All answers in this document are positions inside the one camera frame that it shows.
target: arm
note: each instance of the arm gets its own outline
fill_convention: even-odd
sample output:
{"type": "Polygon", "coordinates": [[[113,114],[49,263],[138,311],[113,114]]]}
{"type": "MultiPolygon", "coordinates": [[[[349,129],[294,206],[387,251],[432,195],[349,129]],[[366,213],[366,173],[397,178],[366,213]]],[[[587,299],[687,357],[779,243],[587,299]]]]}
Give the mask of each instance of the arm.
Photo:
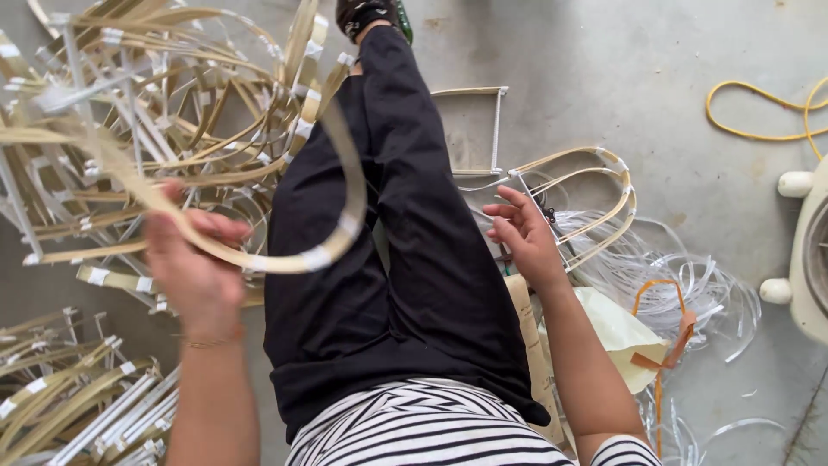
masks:
{"type": "MultiPolygon", "coordinates": [[[[180,191],[173,183],[163,189],[168,197],[180,191]]],[[[187,216],[196,230],[227,245],[238,245],[250,233],[246,224],[217,214],[190,209],[187,216]]],[[[145,237],[152,276],[180,314],[184,333],[167,464],[258,465],[258,418],[239,322],[241,270],[193,250],[162,213],[147,216],[145,237]]]]}
{"type": "Polygon", "coordinates": [[[517,269],[541,299],[558,395],[581,458],[591,459],[617,434],[647,442],[633,396],[566,278],[546,219],[522,193],[501,186],[498,194],[512,205],[484,206],[486,214],[496,216],[487,235],[509,246],[517,269]]]}

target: black shoe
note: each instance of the black shoe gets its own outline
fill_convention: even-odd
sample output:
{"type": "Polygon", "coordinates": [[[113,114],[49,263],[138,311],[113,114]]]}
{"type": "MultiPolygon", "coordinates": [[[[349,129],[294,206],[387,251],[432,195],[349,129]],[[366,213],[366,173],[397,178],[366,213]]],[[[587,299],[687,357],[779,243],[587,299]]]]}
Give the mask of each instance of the black shoe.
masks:
{"type": "Polygon", "coordinates": [[[351,42],[372,21],[384,19],[400,31],[396,0],[337,0],[336,25],[351,42]]]}

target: left hand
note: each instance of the left hand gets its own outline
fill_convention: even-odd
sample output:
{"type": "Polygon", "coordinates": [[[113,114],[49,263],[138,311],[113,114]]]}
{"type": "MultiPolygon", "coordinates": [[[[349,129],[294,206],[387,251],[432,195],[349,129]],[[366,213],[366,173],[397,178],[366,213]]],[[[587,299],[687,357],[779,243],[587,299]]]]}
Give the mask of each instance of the left hand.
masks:
{"type": "MultiPolygon", "coordinates": [[[[181,188],[176,180],[161,185],[171,201],[178,200],[181,188]]],[[[199,209],[185,214],[199,233],[230,247],[241,245],[253,230],[245,222],[199,209]]],[[[198,251],[162,212],[147,213],[144,236],[152,278],[180,314],[185,337],[195,341],[232,337],[245,299],[241,269],[198,251]]]]}

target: bracelet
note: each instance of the bracelet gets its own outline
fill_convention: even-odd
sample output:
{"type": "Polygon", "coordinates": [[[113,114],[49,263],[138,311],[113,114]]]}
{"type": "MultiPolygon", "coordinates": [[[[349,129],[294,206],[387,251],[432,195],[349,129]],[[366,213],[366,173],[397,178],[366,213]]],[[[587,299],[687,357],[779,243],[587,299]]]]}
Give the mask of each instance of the bracelet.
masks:
{"type": "Polygon", "coordinates": [[[237,342],[242,338],[244,338],[244,326],[241,323],[237,323],[236,328],[233,330],[233,334],[230,337],[210,340],[208,342],[194,342],[185,339],[184,344],[191,348],[207,349],[212,347],[220,347],[227,343],[237,342]]]}

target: yellow cable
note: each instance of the yellow cable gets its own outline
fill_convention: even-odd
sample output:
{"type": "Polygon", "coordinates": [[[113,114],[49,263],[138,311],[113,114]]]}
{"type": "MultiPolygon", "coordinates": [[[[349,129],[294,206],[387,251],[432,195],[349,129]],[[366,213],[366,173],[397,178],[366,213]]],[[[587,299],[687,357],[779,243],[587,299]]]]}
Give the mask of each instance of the yellow cable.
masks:
{"type": "Polygon", "coordinates": [[[741,136],[743,138],[751,138],[751,139],[756,139],[758,141],[777,141],[777,142],[778,141],[797,141],[799,139],[807,139],[808,143],[811,145],[811,148],[814,151],[814,154],[816,154],[816,157],[819,158],[820,160],[822,160],[822,154],[820,154],[820,151],[816,148],[816,144],[814,144],[813,137],[818,135],[818,134],[828,133],[828,128],[823,128],[823,129],[820,129],[818,131],[813,131],[812,132],[811,129],[808,127],[808,112],[813,111],[813,110],[822,109],[823,107],[828,105],[828,100],[823,100],[818,105],[813,105],[813,106],[811,105],[811,101],[813,100],[814,95],[816,95],[816,92],[826,82],[828,82],[828,77],[821,80],[819,82],[819,84],[817,84],[814,87],[814,89],[811,91],[811,94],[808,95],[808,100],[805,103],[805,105],[799,105],[799,104],[794,104],[793,102],[788,102],[787,100],[780,99],[777,96],[769,94],[768,92],[766,92],[764,90],[761,90],[758,87],[756,87],[754,85],[750,85],[748,83],[744,83],[744,82],[741,82],[741,81],[725,81],[725,82],[719,83],[712,90],[710,90],[710,93],[707,95],[707,101],[705,102],[705,112],[707,113],[707,119],[716,128],[727,131],[728,133],[736,134],[737,136],[741,136]],[[805,124],[805,133],[791,134],[791,135],[788,135],[788,136],[763,136],[761,134],[753,134],[753,133],[746,133],[744,131],[739,131],[738,129],[731,128],[729,126],[724,126],[723,124],[719,123],[715,118],[713,118],[713,114],[710,111],[710,102],[713,100],[713,96],[716,94],[716,92],[719,92],[719,90],[721,90],[725,87],[730,87],[730,86],[735,86],[735,87],[743,88],[743,89],[746,89],[746,90],[751,90],[754,93],[761,95],[765,99],[770,100],[771,102],[773,102],[775,104],[779,104],[784,109],[794,109],[794,110],[798,110],[798,111],[802,112],[802,118],[803,118],[803,121],[804,121],[804,124],[805,124]]]}

